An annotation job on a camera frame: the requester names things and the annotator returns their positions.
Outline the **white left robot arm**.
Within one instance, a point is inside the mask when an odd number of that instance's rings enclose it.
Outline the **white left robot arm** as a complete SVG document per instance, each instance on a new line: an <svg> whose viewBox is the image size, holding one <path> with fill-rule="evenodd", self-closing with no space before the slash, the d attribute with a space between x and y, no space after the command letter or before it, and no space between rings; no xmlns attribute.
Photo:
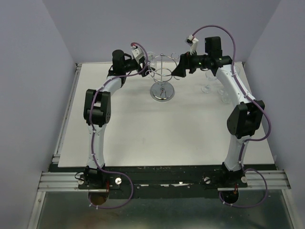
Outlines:
<svg viewBox="0 0 305 229"><path fill-rule="evenodd" d="M147 70L147 53L138 45L132 45L132 55L115 50L106 82L98 90L86 91L83 118L89 129L90 148L83 180L89 181L94 188L102 188L106 181L100 168L105 165L104 134L111 118L111 96L122 88L131 72L145 77Z"/></svg>

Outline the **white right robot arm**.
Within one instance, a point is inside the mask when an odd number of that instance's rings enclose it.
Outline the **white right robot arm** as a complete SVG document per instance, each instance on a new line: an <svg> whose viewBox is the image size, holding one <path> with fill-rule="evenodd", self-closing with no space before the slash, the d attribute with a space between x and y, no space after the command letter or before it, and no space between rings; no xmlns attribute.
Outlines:
<svg viewBox="0 0 305 229"><path fill-rule="evenodd" d="M186 43L191 49L181 54L172 76L184 78L187 73L193 74L197 69L210 70L225 88L234 107L227 119L227 129L231 135L228 154L223 163L227 171L219 175L220 183L230 187L237 179L234 172L241 170L246 140L252 138L260 127L265 104L262 100L257 101L247 90L232 58L223 55L220 37L205 38L204 55L196 53L198 39L193 35L186 38Z"/></svg>

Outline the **etched front wine glass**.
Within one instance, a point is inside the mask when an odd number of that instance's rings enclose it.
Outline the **etched front wine glass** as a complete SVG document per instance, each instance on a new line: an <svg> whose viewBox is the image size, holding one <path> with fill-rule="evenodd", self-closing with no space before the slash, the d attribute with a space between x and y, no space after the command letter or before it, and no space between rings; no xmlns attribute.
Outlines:
<svg viewBox="0 0 305 229"><path fill-rule="evenodd" d="M240 67L237 64L235 64L234 65L234 72L235 72L235 74L239 76L240 75L240 71L241 71Z"/></svg>

